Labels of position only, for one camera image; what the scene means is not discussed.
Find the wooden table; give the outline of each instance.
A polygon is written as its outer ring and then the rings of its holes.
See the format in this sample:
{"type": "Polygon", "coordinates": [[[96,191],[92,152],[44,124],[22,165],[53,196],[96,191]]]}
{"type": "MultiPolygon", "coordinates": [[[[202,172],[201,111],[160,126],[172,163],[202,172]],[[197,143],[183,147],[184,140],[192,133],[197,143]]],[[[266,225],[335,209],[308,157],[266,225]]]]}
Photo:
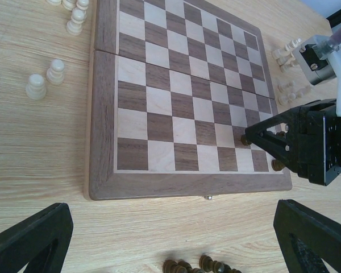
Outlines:
{"type": "MultiPolygon", "coordinates": [[[[274,83],[282,75],[271,50],[292,38],[329,35],[327,20],[297,1],[209,0],[258,26],[274,83]]],[[[341,175],[328,187],[292,175],[294,188],[202,197],[90,202],[84,180],[86,93],[91,16],[79,37],[66,33],[70,13],[44,0],[0,0],[0,231],[67,202],[74,232],[63,272],[161,272],[169,257],[193,265],[202,253],[243,272],[285,272],[273,230],[277,201],[292,198],[341,223],[341,175]],[[41,101],[25,94],[28,76],[64,60],[66,78],[41,101]]],[[[297,104],[335,97],[336,81],[297,104]]]]}

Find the chess piece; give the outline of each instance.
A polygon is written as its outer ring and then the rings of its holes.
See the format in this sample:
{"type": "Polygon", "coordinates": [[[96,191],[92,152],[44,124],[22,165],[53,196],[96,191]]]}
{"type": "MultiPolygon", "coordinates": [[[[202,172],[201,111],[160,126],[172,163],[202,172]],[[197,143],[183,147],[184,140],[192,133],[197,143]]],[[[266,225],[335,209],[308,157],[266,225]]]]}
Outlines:
{"type": "Polygon", "coordinates": [[[292,50],[298,47],[298,45],[302,42],[301,38],[295,39],[290,41],[284,47],[276,49],[272,52],[272,56],[275,60],[279,59],[280,57],[287,56],[290,54],[292,50]]]}
{"type": "Polygon", "coordinates": [[[67,22],[67,32],[73,36],[78,36],[82,32],[82,23],[85,20],[85,12],[80,9],[74,9],[70,21],[67,22]]]}
{"type": "Polygon", "coordinates": [[[224,271],[224,265],[221,262],[212,260],[211,257],[203,255],[199,259],[199,267],[205,272],[222,273],[224,271]]]}
{"type": "Polygon", "coordinates": [[[47,3],[52,6],[59,6],[62,4],[62,0],[47,0],[47,3]]]}
{"type": "Polygon", "coordinates": [[[290,68],[298,66],[299,63],[297,60],[291,61],[289,64],[284,64],[280,66],[280,70],[285,73],[287,72],[290,68]]]}
{"type": "Polygon", "coordinates": [[[173,260],[166,260],[163,264],[163,273],[187,273],[187,269],[173,260]]]}
{"type": "Polygon", "coordinates": [[[287,82],[286,84],[278,84],[278,90],[282,94],[288,94],[290,93],[291,88],[295,86],[295,84],[296,83],[294,81],[287,82]]]}
{"type": "Polygon", "coordinates": [[[77,0],[62,0],[62,6],[69,11],[72,11],[76,7],[77,0]]]}
{"type": "Polygon", "coordinates": [[[54,59],[47,70],[47,80],[54,85],[60,85],[64,80],[64,63],[60,59],[54,59]]]}
{"type": "Polygon", "coordinates": [[[33,74],[29,77],[26,87],[26,93],[32,100],[41,100],[47,94],[47,89],[44,85],[44,78],[39,74],[33,74]]]}
{"type": "Polygon", "coordinates": [[[184,260],[179,261],[178,265],[184,267],[187,270],[187,273],[203,273],[202,269],[192,268],[192,266],[184,260]]]}

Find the light square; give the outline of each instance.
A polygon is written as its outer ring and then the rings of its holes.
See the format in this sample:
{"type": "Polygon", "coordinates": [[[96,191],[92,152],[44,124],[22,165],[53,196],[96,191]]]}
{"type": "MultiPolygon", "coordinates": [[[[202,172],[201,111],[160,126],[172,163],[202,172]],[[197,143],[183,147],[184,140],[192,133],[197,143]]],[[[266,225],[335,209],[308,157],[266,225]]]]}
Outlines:
{"type": "Polygon", "coordinates": [[[228,147],[228,148],[235,147],[232,126],[216,123],[215,132],[216,132],[216,143],[218,147],[228,147]]]}
{"type": "Polygon", "coordinates": [[[120,11],[119,32],[145,40],[145,21],[120,11]]]}
{"type": "Polygon", "coordinates": [[[169,71],[170,91],[192,96],[191,76],[176,71],[169,71]]]}
{"type": "Polygon", "coordinates": [[[147,63],[169,68],[169,52],[167,48],[152,43],[145,43],[147,63]]]}
{"type": "Polygon", "coordinates": [[[148,168],[149,171],[153,172],[176,170],[172,142],[148,141],[148,168]]]}
{"type": "Polygon", "coordinates": [[[251,150],[235,148],[239,172],[254,172],[251,150]]]}
{"type": "Polygon", "coordinates": [[[167,18],[165,16],[165,10],[145,2],[144,13],[145,21],[156,24],[160,27],[167,28],[167,18]]]}
{"type": "Polygon", "coordinates": [[[171,93],[147,86],[147,112],[172,115],[171,93]]]}
{"type": "Polygon", "coordinates": [[[147,113],[119,108],[118,137],[147,140],[147,113]]]}
{"type": "Polygon", "coordinates": [[[245,108],[238,107],[235,105],[230,105],[230,114],[231,114],[231,124],[237,127],[246,128],[246,113],[245,108]]]}
{"type": "Polygon", "coordinates": [[[132,84],[146,85],[145,63],[119,57],[118,64],[119,81],[131,82],[132,84]]]}
{"type": "Polygon", "coordinates": [[[198,169],[200,172],[219,172],[216,146],[197,145],[198,169]]]}
{"type": "Polygon", "coordinates": [[[216,82],[210,82],[211,87],[211,99],[222,104],[228,104],[228,92],[227,86],[223,84],[217,84],[216,82]]]}
{"type": "Polygon", "coordinates": [[[193,97],[193,110],[196,121],[215,122],[212,101],[193,97]]]}
{"type": "Polygon", "coordinates": [[[209,66],[207,61],[202,61],[194,57],[189,57],[189,64],[191,67],[191,74],[196,77],[210,79],[209,66]]]}
{"type": "Polygon", "coordinates": [[[175,143],[197,144],[194,120],[173,117],[173,138],[175,143]]]}
{"type": "Polygon", "coordinates": [[[218,65],[219,67],[223,67],[221,50],[214,48],[214,47],[207,44],[206,45],[206,56],[207,56],[207,61],[209,63],[218,65]]]}
{"type": "Polygon", "coordinates": [[[187,37],[168,30],[168,48],[183,54],[188,55],[187,37]]]}

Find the dark chess piece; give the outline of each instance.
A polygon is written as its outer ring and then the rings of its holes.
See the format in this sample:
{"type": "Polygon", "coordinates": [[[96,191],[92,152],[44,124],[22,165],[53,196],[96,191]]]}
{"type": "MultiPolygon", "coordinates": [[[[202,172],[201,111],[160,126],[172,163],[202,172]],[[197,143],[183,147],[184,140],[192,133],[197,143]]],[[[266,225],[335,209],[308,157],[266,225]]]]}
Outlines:
{"type": "Polygon", "coordinates": [[[166,260],[163,264],[163,273],[187,273],[187,269],[173,260],[166,260]]]}
{"type": "Polygon", "coordinates": [[[223,273],[224,265],[216,260],[212,260],[209,256],[201,256],[199,259],[199,267],[206,272],[223,273]]]}
{"type": "Polygon", "coordinates": [[[192,268],[192,266],[188,262],[185,262],[184,260],[179,261],[178,265],[187,269],[187,273],[203,273],[202,269],[192,268]]]}

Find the wooden chessboard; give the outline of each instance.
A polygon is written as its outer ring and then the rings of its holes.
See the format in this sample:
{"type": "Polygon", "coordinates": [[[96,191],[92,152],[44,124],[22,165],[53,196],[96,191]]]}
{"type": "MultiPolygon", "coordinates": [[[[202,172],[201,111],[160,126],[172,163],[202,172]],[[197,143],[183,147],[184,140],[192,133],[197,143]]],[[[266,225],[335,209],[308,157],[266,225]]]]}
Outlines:
{"type": "Polygon", "coordinates": [[[257,27],[204,0],[97,0],[94,14],[90,198],[292,187],[289,171],[240,142],[277,114],[257,27]]]}

